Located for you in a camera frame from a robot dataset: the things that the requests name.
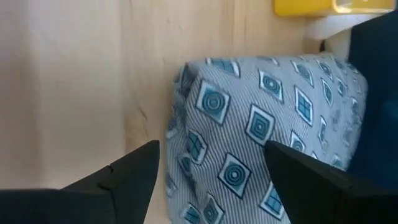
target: yellow object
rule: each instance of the yellow object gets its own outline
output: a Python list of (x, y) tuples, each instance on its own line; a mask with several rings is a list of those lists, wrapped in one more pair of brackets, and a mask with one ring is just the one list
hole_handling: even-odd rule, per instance
[(327, 16), (330, 14), (387, 13), (396, 0), (274, 0), (280, 16)]

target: yellow toy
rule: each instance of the yellow toy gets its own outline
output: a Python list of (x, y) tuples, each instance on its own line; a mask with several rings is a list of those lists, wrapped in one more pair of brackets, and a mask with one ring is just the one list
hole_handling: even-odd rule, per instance
[(382, 14), (395, 9), (395, 0), (274, 0), (280, 16)]

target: patterned fabric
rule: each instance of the patterned fabric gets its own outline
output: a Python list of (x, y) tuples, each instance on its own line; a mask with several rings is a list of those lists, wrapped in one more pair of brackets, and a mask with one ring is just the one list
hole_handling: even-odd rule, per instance
[(366, 80), (332, 54), (208, 58), (175, 80), (167, 131), (173, 224), (289, 223), (263, 148), (281, 142), (345, 170)]

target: dark blue fabric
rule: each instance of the dark blue fabric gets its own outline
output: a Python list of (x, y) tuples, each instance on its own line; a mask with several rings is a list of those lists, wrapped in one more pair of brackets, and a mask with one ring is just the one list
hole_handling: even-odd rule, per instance
[(398, 186), (397, 127), (398, 97), (393, 97), (381, 108), (381, 115), (369, 140), (368, 150), (356, 155), (356, 165), (360, 168), (356, 170), (357, 176), (373, 180), (380, 187), (391, 190)]
[(355, 26), (349, 61), (366, 77), (368, 97), (348, 172), (398, 190), (398, 11)]

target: blue and white striped fabric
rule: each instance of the blue and white striped fabric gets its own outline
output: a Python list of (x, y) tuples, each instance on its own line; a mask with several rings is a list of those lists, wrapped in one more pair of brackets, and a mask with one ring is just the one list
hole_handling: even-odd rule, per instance
[(345, 170), (367, 92), (364, 77), (331, 54), (208, 58), (186, 64), (174, 85), (166, 172), (173, 224), (289, 223), (266, 168), (266, 141)]

